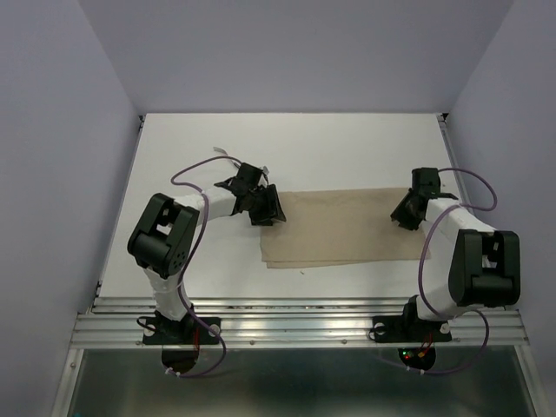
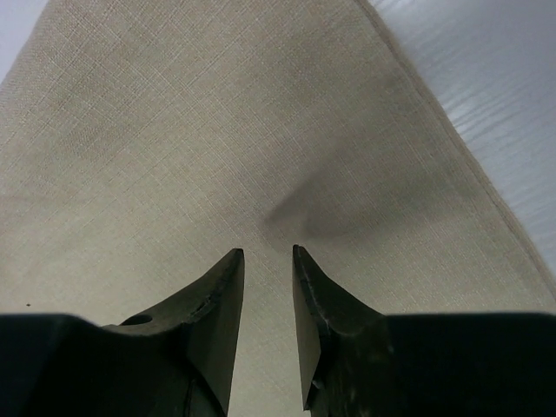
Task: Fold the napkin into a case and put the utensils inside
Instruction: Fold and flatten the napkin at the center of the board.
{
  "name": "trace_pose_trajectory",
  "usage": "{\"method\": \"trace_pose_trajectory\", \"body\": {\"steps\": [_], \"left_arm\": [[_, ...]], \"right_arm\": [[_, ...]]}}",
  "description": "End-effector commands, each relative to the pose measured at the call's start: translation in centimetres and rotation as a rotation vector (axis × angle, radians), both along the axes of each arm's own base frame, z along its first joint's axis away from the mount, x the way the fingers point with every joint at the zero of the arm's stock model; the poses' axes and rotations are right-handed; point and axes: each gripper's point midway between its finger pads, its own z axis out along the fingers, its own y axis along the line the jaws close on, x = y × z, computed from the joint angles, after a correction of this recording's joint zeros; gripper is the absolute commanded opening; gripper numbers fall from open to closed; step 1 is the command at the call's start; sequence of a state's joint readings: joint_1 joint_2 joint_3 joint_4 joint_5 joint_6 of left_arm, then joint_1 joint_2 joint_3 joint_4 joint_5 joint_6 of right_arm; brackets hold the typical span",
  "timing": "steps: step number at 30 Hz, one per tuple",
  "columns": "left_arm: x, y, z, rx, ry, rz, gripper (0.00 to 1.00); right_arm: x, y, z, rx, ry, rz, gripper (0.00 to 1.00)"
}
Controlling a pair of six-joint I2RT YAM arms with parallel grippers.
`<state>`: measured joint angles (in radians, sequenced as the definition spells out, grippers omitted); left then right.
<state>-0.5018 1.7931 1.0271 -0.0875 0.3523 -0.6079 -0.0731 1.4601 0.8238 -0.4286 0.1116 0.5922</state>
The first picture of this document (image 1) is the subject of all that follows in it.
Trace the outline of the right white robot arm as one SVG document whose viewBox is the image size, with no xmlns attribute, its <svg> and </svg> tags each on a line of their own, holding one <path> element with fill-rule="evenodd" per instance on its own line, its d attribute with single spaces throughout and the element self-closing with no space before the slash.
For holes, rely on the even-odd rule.
<svg viewBox="0 0 556 417">
<path fill-rule="evenodd" d="M 407 230 L 423 222 L 429 232 L 418 266 L 419 293 L 408 303 L 413 310 L 400 317 L 401 332 L 419 339 L 431 321 L 447 321 L 477 307 L 501 308 L 516 304 L 521 293 L 520 238 L 480 219 L 455 195 L 409 189 L 391 214 Z M 453 244 L 447 278 L 437 288 L 425 289 L 424 268 L 436 232 Z"/>
</svg>

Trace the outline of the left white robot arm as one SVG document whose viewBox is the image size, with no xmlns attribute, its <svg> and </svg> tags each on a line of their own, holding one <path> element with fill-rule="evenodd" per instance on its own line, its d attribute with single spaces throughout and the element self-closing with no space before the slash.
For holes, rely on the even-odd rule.
<svg viewBox="0 0 556 417">
<path fill-rule="evenodd" d="M 287 220 L 274 184 L 249 188 L 237 177 L 193 195 L 150 197 L 127 244 L 128 253 L 148 276 L 156 312 L 166 318 L 163 332 L 175 342 L 186 341 L 194 322 L 182 284 L 207 223 L 218 218 L 248 213 L 253 226 L 272 226 Z"/>
</svg>

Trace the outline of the beige cloth napkin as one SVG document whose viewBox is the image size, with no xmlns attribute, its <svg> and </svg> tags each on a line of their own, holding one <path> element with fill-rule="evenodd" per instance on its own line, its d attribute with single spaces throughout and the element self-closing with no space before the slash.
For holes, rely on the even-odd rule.
<svg viewBox="0 0 556 417">
<path fill-rule="evenodd" d="M 418 260 L 425 241 L 390 218 L 406 190 L 347 189 L 280 193 L 287 220 L 261 230 L 271 268 Z"/>
</svg>

